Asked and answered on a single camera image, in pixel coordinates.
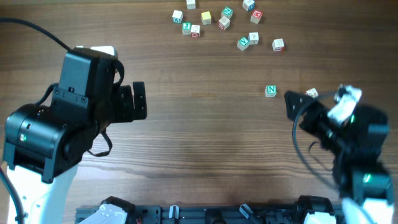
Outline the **green N letter block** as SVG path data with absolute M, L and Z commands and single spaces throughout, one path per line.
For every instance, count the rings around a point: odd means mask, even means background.
M 277 94 L 277 86 L 276 85 L 267 85 L 265 87 L 265 96 L 268 98 L 273 98 Z

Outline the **plain white picture block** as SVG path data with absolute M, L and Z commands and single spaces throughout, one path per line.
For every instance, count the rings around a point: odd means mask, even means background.
M 249 44 L 257 45 L 259 42 L 259 33 L 258 32 L 250 32 L 248 35 Z

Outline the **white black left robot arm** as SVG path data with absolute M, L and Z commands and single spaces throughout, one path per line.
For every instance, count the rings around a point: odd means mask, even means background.
M 9 223 L 60 223 L 78 165 L 96 137 L 110 124 L 147 118 L 144 83 L 123 80 L 114 47 L 78 46 L 66 53 L 60 79 L 43 99 L 9 115 L 2 156 Z

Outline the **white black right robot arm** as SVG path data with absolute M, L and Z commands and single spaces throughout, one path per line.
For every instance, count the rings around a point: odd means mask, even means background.
M 392 223 L 394 186 L 390 173 L 379 161 L 389 134 L 385 112 L 359 103 L 361 91 L 339 90 L 331 109 L 294 91 L 284 95 L 292 127 L 294 148 L 307 169 L 328 187 L 338 191 L 346 223 Z M 323 178 L 305 160 L 297 128 L 318 138 L 321 148 L 334 155 L 334 183 Z

